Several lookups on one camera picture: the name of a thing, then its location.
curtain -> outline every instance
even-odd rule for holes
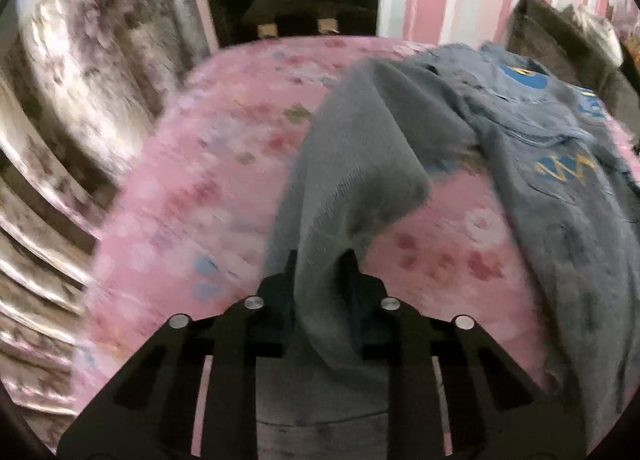
[[[194,0],[12,0],[0,32],[0,379],[55,449],[100,227],[208,48]]]

printed logo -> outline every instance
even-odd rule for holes
[[[500,65],[502,71],[510,78],[515,79],[518,83],[542,90],[546,88],[548,78],[544,74],[528,70],[526,68],[517,68],[515,66]]]
[[[589,117],[604,117],[604,109],[602,104],[593,92],[588,88],[582,88],[579,86],[570,85],[576,92],[580,94],[580,104],[578,105],[578,112],[586,114]]]
[[[595,169],[595,164],[584,155],[575,157],[565,156],[558,158],[555,155],[543,157],[536,163],[536,171],[545,176],[545,179],[566,182],[568,179],[583,179],[584,168]]]

blue circle print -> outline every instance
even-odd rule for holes
[[[514,66],[500,65],[502,71],[510,78],[515,79],[518,83],[542,90],[546,88],[548,78],[544,74],[527,70],[526,68],[516,68]]]
[[[578,112],[587,114],[589,117],[604,117],[604,110],[602,109],[600,100],[593,90],[575,85],[569,86],[580,93]]]

metal screw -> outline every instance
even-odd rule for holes
[[[469,315],[459,315],[453,320],[453,323],[461,330],[471,330],[476,325],[474,319]]]
[[[264,300],[260,296],[250,296],[244,300],[244,306],[249,310],[258,310],[264,307]]]
[[[395,297],[385,297],[380,301],[380,307],[384,310],[392,311],[400,308],[400,302]]]
[[[186,314],[176,314],[169,320],[171,328],[184,328],[189,324],[189,316]]]

pink bedspread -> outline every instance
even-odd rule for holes
[[[383,38],[287,38],[219,52],[191,73],[104,227],[74,366],[78,410],[169,316],[209,317],[255,291],[289,168],[340,69],[422,50]],[[638,172],[627,137],[611,127]],[[436,177],[428,202],[375,240],[363,269],[423,314],[470,314],[546,385],[536,286],[480,155]]]

